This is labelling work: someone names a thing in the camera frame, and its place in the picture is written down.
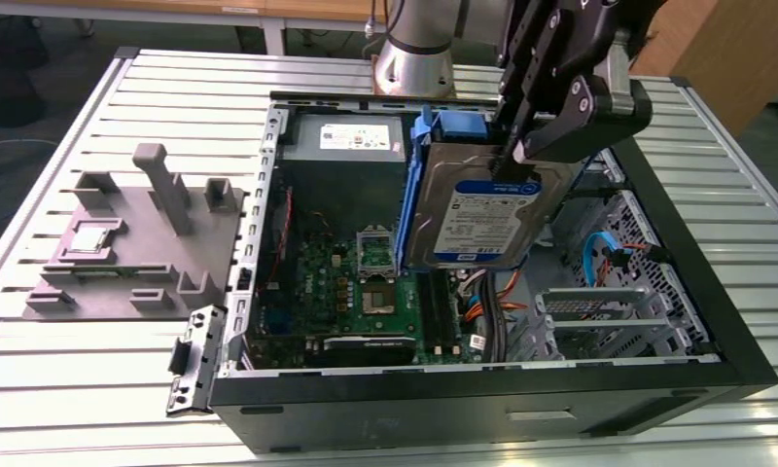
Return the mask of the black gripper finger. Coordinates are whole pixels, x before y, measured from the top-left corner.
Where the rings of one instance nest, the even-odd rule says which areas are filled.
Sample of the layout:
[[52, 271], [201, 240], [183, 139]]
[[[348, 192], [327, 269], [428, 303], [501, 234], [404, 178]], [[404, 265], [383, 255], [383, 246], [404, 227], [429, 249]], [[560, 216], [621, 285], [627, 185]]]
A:
[[493, 166], [495, 178], [516, 178], [527, 159], [525, 134], [532, 127], [535, 88], [548, 70], [547, 54], [560, 26], [557, 9], [525, 9], [508, 42], [508, 66], [500, 83], [501, 102], [495, 121], [509, 131], [501, 156]]
[[604, 79], [580, 75], [569, 86], [556, 117], [515, 139], [512, 158], [533, 162], [575, 163], [636, 135], [649, 125], [653, 103], [639, 80], [632, 79], [631, 113], [617, 113]]

